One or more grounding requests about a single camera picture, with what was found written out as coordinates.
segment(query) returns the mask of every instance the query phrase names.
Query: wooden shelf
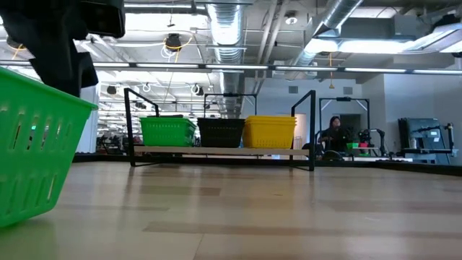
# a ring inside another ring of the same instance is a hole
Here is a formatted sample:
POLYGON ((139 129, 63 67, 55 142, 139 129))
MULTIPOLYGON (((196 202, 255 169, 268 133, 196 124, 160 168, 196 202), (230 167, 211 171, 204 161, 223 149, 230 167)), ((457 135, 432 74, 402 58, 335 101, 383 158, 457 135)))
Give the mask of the wooden shelf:
POLYGON ((165 152, 190 155, 309 155, 307 149, 257 149, 215 147, 147 147, 135 146, 135 152, 165 152))

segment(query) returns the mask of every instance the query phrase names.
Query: yellow basket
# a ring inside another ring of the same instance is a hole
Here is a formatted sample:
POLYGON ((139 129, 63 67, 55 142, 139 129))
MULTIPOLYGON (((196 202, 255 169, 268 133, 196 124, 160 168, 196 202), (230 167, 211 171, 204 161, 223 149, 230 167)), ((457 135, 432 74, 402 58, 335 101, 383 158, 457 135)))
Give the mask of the yellow basket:
POLYGON ((243 143, 247 148, 289 149, 294 138, 295 118, 249 116, 245 120, 243 143))

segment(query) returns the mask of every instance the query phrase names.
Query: black basket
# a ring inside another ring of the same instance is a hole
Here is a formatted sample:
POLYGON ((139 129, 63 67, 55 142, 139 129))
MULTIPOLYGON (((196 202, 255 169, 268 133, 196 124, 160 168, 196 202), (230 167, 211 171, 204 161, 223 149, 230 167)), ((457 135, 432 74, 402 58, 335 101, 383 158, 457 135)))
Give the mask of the black basket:
POLYGON ((198 118, 202 147, 236 148, 240 145, 245 119, 198 118))

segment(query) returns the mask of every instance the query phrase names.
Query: metal rack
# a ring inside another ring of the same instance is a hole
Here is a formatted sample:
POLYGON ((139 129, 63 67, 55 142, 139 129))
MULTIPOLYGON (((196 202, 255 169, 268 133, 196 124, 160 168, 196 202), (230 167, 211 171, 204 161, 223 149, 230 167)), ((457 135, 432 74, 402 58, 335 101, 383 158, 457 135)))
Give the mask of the metal rack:
MULTIPOLYGON (((159 107, 157 104, 143 97, 139 93, 126 88, 124 90, 124 100, 126 109, 126 120, 128 130, 128 158, 132 167, 153 165, 158 163, 209 163, 209 164, 240 164, 240 165, 283 165, 289 167, 308 166, 308 169, 314 170, 314 150, 295 150, 293 145, 291 149, 251 149, 251 148, 213 148, 213 147, 146 147, 144 145, 134 144, 133 128, 131 121, 130 95, 133 94, 142 100, 147 101, 155 107, 156 117, 159 117, 159 107), (151 152, 157 156, 149 157, 148 162, 146 157, 135 156, 135 152, 151 152), (183 155, 205 155, 206 157, 184 157, 183 155), (208 157, 208 155, 229 155, 230 157, 208 157), (266 160, 262 159, 262 155, 289 155, 288 160, 266 160), (293 155, 307 156, 310 160, 294 160, 293 155), (247 156, 248 159, 233 159, 232 156, 247 156), (137 165, 136 162, 145 162, 145 164, 137 165)), ((245 97, 252 96, 255 99, 255 114, 257 114, 257 96, 251 94, 205 94, 204 96, 204 115, 206 110, 206 98, 211 95, 223 97, 245 97)), ((309 91, 302 97, 294 106, 292 106, 292 116, 295 116, 295 108, 300 105, 308 97, 311 97, 310 104, 310 138, 314 139, 315 128, 315 90, 309 91)))

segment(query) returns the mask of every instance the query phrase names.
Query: metal pole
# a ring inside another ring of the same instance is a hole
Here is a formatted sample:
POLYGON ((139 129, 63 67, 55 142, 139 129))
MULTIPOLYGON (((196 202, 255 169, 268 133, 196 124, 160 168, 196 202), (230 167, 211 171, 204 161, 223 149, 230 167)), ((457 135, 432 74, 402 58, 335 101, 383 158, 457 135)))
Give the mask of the metal pole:
POLYGON ((315 170, 315 160, 316 160, 315 118, 316 118, 316 91, 313 90, 313 92, 311 93, 311 104, 310 104, 310 154, 308 155, 310 158, 310 161, 308 162, 309 171, 315 170))
POLYGON ((135 149, 133 142, 133 128, 131 125, 131 111, 130 111, 130 94, 129 88, 123 90, 123 97, 125 98, 125 112, 127 120, 127 132, 128 132, 128 156, 130 157, 130 166, 135 167, 135 149))
POLYGON ((209 96, 209 94, 204 95, 204 118, 205 118, 205 110, 206 110, 206 106, 207 106, 207 97, 208 96, 209 96))
POLYGON ((366 104, 367 104, 367 130, 370 132, 370 103, 369 100, 366 99, 366 104))
POLYGON ((253 95, 253 98, 255 98, 255 116, 257 115, 257 95, 253 95))
POLYGON ((323 102, 323 98, 319 99, 319 131, 323 130, 323 110, 321 109, 321 103, 323 102))

